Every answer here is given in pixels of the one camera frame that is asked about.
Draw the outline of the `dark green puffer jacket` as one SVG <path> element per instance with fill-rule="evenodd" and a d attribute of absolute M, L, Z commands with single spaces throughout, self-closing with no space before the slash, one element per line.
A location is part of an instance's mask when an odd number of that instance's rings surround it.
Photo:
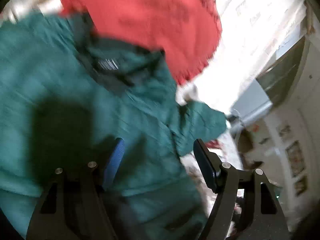
<path fill-rule="evenodd" d="M 121 239 L 196 239 L 206 223 L 181 163 L 196 139 L 226 130 L 205 103 L 176 102 L 164 52 L 92 34 L 91 19 L 31 14 L 1 25 L 1 210 L 26 237 L 61 168 L 81 183 L 89 162 L 124 156 L 107 191 Z"/>

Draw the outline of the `floral red white blanket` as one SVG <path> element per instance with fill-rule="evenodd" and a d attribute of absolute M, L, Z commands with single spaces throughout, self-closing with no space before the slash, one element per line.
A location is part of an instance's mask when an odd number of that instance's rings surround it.
<path fill-rule="evenodd" d="M 234 215 L 238 190 L 244 188 L 245 171 L 222 162 L 210 152 L 201 139 L 193 143 L 193 154 L 207 187 L 216 194 L 216 200 L 199 239 L 238 239 L 239 234 L 228 235 Z"/>

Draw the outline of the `grey window sill ledge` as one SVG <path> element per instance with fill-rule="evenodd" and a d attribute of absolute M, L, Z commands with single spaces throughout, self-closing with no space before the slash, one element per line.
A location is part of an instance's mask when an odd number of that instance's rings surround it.
<path fill-rule="evenodd" d="M 250 126 L 264 117 L 273 103 L 257 80 L 254 80 L 231 107 L 230 132 L 236 132 Z"/>

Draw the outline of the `cream embroidered quilt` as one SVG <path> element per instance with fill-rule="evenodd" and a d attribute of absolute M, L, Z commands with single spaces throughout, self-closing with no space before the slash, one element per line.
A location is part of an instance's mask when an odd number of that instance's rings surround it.
<path fill-rule="evenodd" d="M 276 51 L 278 38 L 282 37 L 286 28 L 287 16 L 300 8 L 304 0 L 215 1 L 222 25 L 219 46 L 201 74 L 182 85 L 176 83 L 175 99 L 181 106 L 189 101 L 205 103 L 226 117 L 240 94 L 260 74 Z M 12 0 L 12 3 L 22 7 L 22 14 L 15 22 L 7 18 L 1 25 L 6 21 L 17 23 L 31 14 L 64 18 L 83 14 L 91 19 L 86 12 L 63 15 L 61 0 Z M 91 27 L 92 34 L 96 36 L 122 41 L 99 35 L 94 30 L 92 19 Z"/>

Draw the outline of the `red heart ruffled pillow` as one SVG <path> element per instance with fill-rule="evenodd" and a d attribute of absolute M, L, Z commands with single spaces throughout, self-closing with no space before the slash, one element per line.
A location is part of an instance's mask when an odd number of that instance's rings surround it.
<path fill-rule="evenodd" d="M 62 14 L 86 12 L 94 30 L 148 50 L 164 50 L 182 85 L 202 73 L 220 42 L 215 0 L 61 0 Z"/>

